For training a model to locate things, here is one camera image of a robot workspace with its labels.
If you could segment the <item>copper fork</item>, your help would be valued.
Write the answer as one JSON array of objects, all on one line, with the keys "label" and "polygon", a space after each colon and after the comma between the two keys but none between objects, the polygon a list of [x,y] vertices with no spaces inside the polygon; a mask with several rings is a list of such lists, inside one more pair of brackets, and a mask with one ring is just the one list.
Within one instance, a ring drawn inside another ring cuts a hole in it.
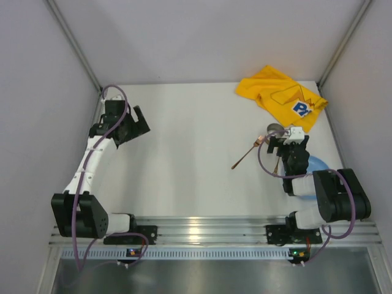
[{"label": "copper fork", "polygon": [[267,145],[270,143],[270,140],[264,136],[259,136],[256,141],[253,142],[253,145],[251,146],[251,148],[237,161],[235,162],[232,166],[231,169],[235,169],[240,163],[241,161],[255,148],[259,147],[262,143],[266,143]]}]

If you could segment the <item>small metal cup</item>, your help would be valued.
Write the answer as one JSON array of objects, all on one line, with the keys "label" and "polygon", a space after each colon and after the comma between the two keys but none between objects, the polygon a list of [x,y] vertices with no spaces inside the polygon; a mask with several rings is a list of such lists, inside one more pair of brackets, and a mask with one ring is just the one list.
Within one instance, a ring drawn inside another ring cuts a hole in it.
[{"label": "small metal cup", "polygon": [[278,123],[271,123],[266,128],[267,134],[271,134],[273,132],[282,131],[282,130],[284,130],[284,127]]}]

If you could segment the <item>gold ornate spoon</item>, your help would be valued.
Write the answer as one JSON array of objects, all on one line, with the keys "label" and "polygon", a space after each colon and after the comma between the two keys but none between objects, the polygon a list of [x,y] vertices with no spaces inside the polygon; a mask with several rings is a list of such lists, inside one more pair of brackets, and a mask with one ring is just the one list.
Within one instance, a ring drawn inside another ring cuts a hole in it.
[{"label": "gold ornate spoon", "polygon": [[274,175],[277,175],[277,174],[278,174],[280,159],[281,159],[280,157],[277,158],[277,162],[276,162],[275,168],[274,168],[274,170],[273,170],[273,174],[274,174]]}]

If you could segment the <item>yellow Pikachu placemat cloth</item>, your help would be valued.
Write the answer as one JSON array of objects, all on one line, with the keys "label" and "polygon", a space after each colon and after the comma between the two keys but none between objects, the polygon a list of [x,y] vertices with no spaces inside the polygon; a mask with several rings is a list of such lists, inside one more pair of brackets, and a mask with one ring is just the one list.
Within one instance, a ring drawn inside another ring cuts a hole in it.
[{"label": "yellow Pikachu placemat cloth", "polygon": [[271,66],[265,66],[252,77],[243,78],[235,92],[255,101],[282,126],[302,127],[305,132],[312,129],[328,105],[322,96]]}]

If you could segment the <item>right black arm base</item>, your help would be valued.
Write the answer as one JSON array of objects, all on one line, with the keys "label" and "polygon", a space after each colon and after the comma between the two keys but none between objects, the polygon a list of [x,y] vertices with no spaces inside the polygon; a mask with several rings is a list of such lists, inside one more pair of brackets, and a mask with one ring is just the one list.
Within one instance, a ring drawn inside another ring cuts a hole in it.
[{"label": "right black arm base", "polygon": [[288,228],[286,225],[267,225],[267,243],[275,246],[286,244],[322,244],[322,236],[319,229],[299,230]]}]

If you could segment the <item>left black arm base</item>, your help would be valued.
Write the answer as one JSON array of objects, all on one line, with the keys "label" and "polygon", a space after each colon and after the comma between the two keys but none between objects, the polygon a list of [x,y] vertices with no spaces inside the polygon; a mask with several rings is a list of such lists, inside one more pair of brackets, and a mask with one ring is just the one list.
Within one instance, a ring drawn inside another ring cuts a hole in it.
[{"label": "left black arm base", "polygon": [[105,245],[155,245],[158,236],[158,226],[156,225],[138,225],[133,233],[115,233],[104,238]]}]

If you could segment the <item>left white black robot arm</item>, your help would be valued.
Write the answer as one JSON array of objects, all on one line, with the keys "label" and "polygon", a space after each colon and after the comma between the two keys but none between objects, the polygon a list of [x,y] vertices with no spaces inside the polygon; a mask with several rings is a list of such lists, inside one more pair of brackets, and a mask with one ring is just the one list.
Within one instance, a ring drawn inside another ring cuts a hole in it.
[{"label": "left white black robot arm", "polygon": [[97,192],[119,146],[149,131],[138,105],[127,106],[119,97],[105,101],[100,121],[89,130],[85,154],[71,182],[51,199],[61,236],[101,239],[136,230],[134,215],[107,212]]}]

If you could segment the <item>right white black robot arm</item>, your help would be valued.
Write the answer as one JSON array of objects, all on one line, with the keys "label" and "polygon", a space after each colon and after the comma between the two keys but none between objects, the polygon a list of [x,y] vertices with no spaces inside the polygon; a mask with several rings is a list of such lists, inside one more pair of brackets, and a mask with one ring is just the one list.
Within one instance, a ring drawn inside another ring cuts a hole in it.
[{"label": "right white black robot arm", "polygon": [[310,154],[306,150],[309,137],[290,141],[275,132],[266,136],[267,153],[277,149],[281,158],[282,174],[269,173],[280,178],[286,194],[292,197],[314,196],[316,204],[294,211],[285,218],[289,232],[304,233],[321,228],[332,239],[344,239],[354,229],[355,221],[369,218],[371,203],[351,168],[326,168],[307,172]]}]

